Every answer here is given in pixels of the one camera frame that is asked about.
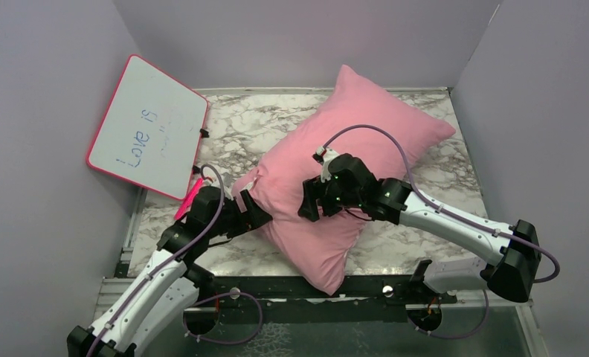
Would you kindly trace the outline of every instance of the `marble surface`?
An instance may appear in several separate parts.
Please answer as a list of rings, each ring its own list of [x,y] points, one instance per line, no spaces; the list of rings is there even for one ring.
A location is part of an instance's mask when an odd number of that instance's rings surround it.
[[[445,120],[456,134],[431,148],[413,172],[421,190],[449,205],[486,216],[463,136],[446,91],[396,92],[399,99]],[[215,166],[231,185],[257,165],[262,154],[310,116],[328,92],[307,94],[228,94],[207,96],[210,138],[199,149],[197,164]],[[129,267],[134,277],[144,268],[165,228],[173,224],[179,202],[148,192]],[[432,234],[385,222],[371,222],[347,256],[346,274],[412,274],[426,257],[458,259],[471,254]],[[295,275],[296,269],[259,233],[250,232],[209,249],[197,261],[216,275]]]

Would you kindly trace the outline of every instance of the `gray wall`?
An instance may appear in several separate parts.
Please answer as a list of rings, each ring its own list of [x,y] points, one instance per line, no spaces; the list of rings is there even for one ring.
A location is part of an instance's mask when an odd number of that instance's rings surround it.
[[[0,356],[91,322],[134,190],[84,157],[135,51],[109,1],[0,1]]]
[[[141,53],[194,88],[457,83],[500,0],[115,0]]]
[[[589,0],[506,0],[452,100],[490,215],[561,262],[533,288],[550,355],[589,356]]]

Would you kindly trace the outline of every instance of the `whiteboard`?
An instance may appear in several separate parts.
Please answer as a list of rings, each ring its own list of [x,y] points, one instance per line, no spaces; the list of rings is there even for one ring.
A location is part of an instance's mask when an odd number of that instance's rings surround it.
[[[209,103],[132,55],[87,163],[174,199],[187,193]]]

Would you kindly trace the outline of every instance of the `pillow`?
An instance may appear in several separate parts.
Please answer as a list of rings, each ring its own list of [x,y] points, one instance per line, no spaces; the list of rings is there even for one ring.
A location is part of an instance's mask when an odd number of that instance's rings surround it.
[[[261,232],[310,284],[328,295],[342,284],[347,252],[366,222],[344,211],[310,222],[297,211],[303,199],[303,181],[321,173],[312,155],[336,132],[355,124],[370,124],[389,132],[402,145],[411,166],[429,147],[454,134],[454,128],[445,121],[409,106],[343,65],[334,92],[325,103],[270,149],[232,189],[238,196],[250,187],[251,197],[273,216]],[[397,148],[379,132],[354,129],[330,147],[362,159],[378,179],[406,174]]]

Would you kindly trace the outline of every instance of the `dark gray floor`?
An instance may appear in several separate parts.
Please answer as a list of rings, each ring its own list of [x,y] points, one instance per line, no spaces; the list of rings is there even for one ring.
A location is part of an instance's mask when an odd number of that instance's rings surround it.
[[[482,309],[447,309],[441,333],[461,333],[474,328]],[[209,337],[234,340],[252,332],[254,326],[220,326]],[[184,337],[179,318],[149,346],[145,356],[530,356],[515,308],[492,308],[483,331],[459,341],[426,337],[410,324],[379,322],[342,324],[267,324],[251,342],[239,346],[196,343]]]

